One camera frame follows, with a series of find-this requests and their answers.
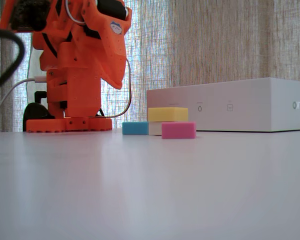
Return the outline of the orange plain gripper finger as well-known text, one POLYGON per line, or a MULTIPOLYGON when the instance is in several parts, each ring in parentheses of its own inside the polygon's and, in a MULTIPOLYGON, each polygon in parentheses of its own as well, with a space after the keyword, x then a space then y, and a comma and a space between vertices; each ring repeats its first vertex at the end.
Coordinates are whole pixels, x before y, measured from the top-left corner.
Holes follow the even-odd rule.
POLYGON ((101 66, 101 78, 105 80, 112 87, 115 87, 114 72, 111 64, 105 58, 102 58, 100 60, 100 66, 101 66))

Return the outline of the orange gripper body black servo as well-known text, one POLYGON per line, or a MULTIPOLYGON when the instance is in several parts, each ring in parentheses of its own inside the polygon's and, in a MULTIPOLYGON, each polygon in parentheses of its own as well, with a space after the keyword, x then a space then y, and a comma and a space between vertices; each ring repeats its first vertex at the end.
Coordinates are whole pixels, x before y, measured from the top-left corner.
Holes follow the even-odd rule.
POLYGON ((32 45, 41 50, 40 68, 47 74, 66 68, 95 69, 95 41, 84 33, 84 0, 7 0, 0 29, 32 33, 32 45))

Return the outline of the orange stickered gripper finger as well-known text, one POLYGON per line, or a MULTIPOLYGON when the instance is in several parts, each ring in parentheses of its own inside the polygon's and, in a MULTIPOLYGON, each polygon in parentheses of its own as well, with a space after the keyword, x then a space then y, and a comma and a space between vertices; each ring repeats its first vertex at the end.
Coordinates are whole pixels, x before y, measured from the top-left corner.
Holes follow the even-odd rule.
POLYGON ((122 0, 84 0, 82 18, 83 32, 95 41, 100 77, 100 60, 106 59, 113 70, 113 88, 121 89, 127 59, 125 34, 131 26, 132 10, 122 0))

